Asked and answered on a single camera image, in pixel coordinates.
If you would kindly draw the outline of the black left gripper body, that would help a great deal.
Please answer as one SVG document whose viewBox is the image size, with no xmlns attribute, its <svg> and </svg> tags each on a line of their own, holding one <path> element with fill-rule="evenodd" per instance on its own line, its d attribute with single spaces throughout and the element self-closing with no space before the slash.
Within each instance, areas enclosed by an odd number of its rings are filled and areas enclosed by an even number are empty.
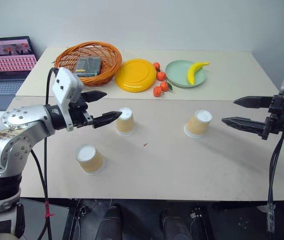
<svg viewBox="0 0 284 240">
<path fill-rule="evenodd" d="M 93 99 L 93 92 L 82 93 L 76 102 L 70 102 L 69 114 L 74 127 L 80 128 L 93 124 L 93 117 L 87 112 L 88 104 Z"/>
</svg>

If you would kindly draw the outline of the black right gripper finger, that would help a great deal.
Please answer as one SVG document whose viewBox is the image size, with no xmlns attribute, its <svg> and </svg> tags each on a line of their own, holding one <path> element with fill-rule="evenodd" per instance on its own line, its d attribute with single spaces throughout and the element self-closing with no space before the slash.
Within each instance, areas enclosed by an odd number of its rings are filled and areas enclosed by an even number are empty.
<svg viewBox="0 0 284 240">
<path fill-rule="evenodd" d="M 261 137 L 268 136 L 268 133 L 265 131 L 266 124 L 260 121 L 253 121 L 249 118 L 236 116 L 222 118 L 222 122 L 240 131 L 257 134 Z"/>
<path fill-rule="evenodd" d="M 234 104 L 252 109 L 269 108 L 272 100 L 272 96 L 245 96 L 234 100 Z"/>
</svg>

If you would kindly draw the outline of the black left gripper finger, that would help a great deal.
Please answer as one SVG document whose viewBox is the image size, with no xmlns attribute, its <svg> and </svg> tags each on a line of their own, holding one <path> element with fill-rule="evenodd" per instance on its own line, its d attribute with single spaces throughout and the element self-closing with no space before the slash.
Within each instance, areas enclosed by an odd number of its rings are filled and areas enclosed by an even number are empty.
<svg viewBox="0 0 284 240">
<path fill-rule="evenodd" d="M 107 95 L 106 92 L 100 91 L 100 90 L 92 90 L 83 92 L 81 94 L 81 97 L 85 100 L 87 103 L 98 101 L 99 99 L 105 97 Z"/>
<path fill-rule="evenodd" d="M 93 119 L 92 127 L 94 129 L 108 125 L 117 120 L 122 115 L 121 111 L 110 111 L 103 113 L 102 116 Z"/>
</svg>

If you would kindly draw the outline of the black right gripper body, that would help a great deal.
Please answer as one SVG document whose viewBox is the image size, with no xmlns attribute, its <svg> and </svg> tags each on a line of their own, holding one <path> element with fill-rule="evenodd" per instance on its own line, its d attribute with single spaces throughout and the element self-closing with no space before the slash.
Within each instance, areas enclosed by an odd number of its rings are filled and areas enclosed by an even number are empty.
<svg viewBox="0 0 284 240">
<path fill-rule="evenodd" d="M 262 97 L 261 106 L 268 108 L 271 114 L 265 120 L 262 139 L 266 140 L 269 134 L 284 132 L 284 94 Z"/>
</svg>

